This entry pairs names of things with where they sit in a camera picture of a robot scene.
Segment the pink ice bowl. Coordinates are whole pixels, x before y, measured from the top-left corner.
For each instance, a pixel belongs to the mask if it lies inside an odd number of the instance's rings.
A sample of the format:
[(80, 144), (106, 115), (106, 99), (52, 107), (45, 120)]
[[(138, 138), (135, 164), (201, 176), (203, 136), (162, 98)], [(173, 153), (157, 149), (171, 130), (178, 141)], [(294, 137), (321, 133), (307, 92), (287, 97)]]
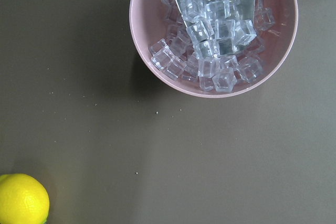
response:
[(231, 93), (204, 92), (195, 83), (181, 79), (174, 81), (151, 63), (148, 47), (163, 38), (167, 27), (164, 22), (166, 7), (160, 0), (130, 0), (131, 35), (147, 69), (163, 85), (194, 97), (214, 99), (233, 97), (255, 89), (267, 81), (281, 67), (294, 43), (299, 20), (297, 0), (265, 0), (265, 4), (273, 11), (276, 20), (274, 29), (280, 32), (280, 35), (271, 33), (262, 35), (266, 43), (266, 50), (260, 55), (265, 64), (263, 73), (253, 83), (237, 85)]

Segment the metal ice scoop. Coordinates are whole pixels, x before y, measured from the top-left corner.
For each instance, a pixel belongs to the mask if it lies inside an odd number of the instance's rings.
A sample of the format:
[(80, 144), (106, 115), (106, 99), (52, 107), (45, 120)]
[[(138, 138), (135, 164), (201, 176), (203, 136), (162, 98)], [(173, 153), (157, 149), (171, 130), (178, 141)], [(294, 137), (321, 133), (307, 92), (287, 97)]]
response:
[(234, 55), (256, 37), (255, 0), (175, 0), (198, 59)]

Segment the yellow lemon near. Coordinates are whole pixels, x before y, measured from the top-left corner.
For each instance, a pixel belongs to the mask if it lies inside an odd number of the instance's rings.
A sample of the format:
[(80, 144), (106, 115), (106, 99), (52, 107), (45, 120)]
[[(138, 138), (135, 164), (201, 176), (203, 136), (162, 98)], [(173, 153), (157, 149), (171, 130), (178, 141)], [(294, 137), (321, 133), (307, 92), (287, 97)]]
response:
[(26, 174), (1, 175), (1, 223), (46, 223), (49, 195)]

